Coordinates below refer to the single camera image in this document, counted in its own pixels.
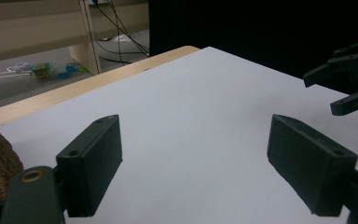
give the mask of floor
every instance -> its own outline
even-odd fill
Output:
[[[124,35],[116,36],[100,40],[97,43],[101,67],[103,72],[106,72],[147,58],[148,54],[142,53],[139,46],[145,47],[148,51],[149,32],[145,30],[131,34],[131,38]],[[53,49],[0,61],[0,73],[6,72],[9,67],[17,63],[28,63],[30,66],[38,63],[78,64],[71,58],[68,48]],[[92,74],[87,71],[71,73],[67,78],[57,76],[39,78],[29,73],[24,75],[0,74],[0,106],[9,105],[89,77],[92,77]]]

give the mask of colorful object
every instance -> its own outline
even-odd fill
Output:
[[[31,73],[37,78],[47,78],[51,76],[50,63],[38,63],[31,66]]]
[[[17,74],[20,74],[28,72],[30,70],[30,66],[27,62],[16,63],[13,65],[13,69]]]

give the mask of wire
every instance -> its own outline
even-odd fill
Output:
[[[114,9],[114,8],[112,8],[113,9],[113,11],[115,12],[115,18],[116,18],[116,24],[117,24],[117,38],[118,38],[118,42],[117,42],[117,45],[118,45],[118,57],[120,58],[120,60],[121,60],[121,64],[123,64],[124,65],[124,63],[123,63],[123,59],[121,58],[121,47],[120,47],[120,30],[118,29],[118,21],[119,21],[119,18],[118,18],[118,15],[117,15],[117,13],[116,13],[116,10]]]
[[[114,53],[114,54],[143,54],[143,52],[140,52],[140,51],[137,51],[137,52],[114,52],[114,51],[111,51],[109,49],[106,49],[104,48],[100,42],[96,41],[97,44],[101,47],[101,49],[105,50],[106,52],[109,52],[109,53]]]
[[[114,12],[115,12],[115,14],[116,14],[116,17],[117,17],[117,21],[119,21],[119,22],[122,24],[121,20],[119,19],[118,15],[117,15],[117,13],[116,13],[115,7],[114,7],[113,3],[112,3],[110,0],[109,0],[109,5],[110,5],[110,7],[114,10]],[[137,41],[135,41],[135,40],[131,37],[131,35],[127,32],[127,30],[125,29],[125,27],[124,27],[123,24],[122,24],[122,26],[123,26],[123,29],[124,29],[124,30],[121,29],[121,28],[118,26],[117,23],[115,23],[114,21],[112,21],[112,20],[101,10],[101,8],[98,6],[98,4],[96,4],[95,6],[98,8],[98,10],[99,10],[108,20],[110,20],[110,21],[117,27],[117,29],[118,29],[119,31],[121,31],[122,33],[124,33],[130,40],[132,40],[132,42],[135,44],[135,46],[136,46],[146,57],[148,57],[148,55],[147,55],[147,54],[148,54],[148,48],[147,48],[147,47],[145,47],[145,46],[139,44]]]

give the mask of black background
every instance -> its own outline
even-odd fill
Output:
[[[149,0],[150,55],[214,47],[302,78],[358,43],[358,1]],[[320,83],[358,91],[345,77]]]

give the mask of table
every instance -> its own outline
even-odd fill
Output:
[[[55,166],[91,122],[119,115],[123,162],[95,216],[67,223],[346,223],[345,207],[340,217],[312,215],[267,158],[273,114],[358,154],[358,111],[335,117],[329,107],[345,95],[219,49],[178,50],[185,56],[150,69],[132,64],[136,76],[110,79],[113,70],[66,99],[45,93],[0,109],[0,132],[25,168]]]

